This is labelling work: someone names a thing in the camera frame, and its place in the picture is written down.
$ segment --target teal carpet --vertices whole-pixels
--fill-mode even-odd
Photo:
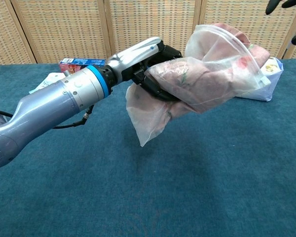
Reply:
[[[0,168],[0,237],[296,237],[296,60],[283,63],[272,101],[188,114],[143,148],[130,82],[116,86],[85,126],[48,131]],[[58,71],[0,66],[0,110]]]

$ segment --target black cable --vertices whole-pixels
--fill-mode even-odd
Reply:
[[[77,127],[77,126],[80,126],[80,125],[85,125],[85,123],[87,122],[87,120],[89,118],[89,115],[92,114],[93,107],[94,107],[94,105],[89,107],[89,109],[84,114],[82,120],[80,120],[78,122],[74,122],[72,124],[68,124],[68,125],[56,126],[53,129],[63,129],[63,128]],[[7,117],[10,117],[10,118],[13,117],[13,114],[10,114],[10,113],[4,112],[4,111],[0,111],[0,115],[7,116]]]
[[[0,111],[0,115],[7,116],[9,118],[13,117],[13,114],[10,114],[10,113],[4,112],[4,111]]]

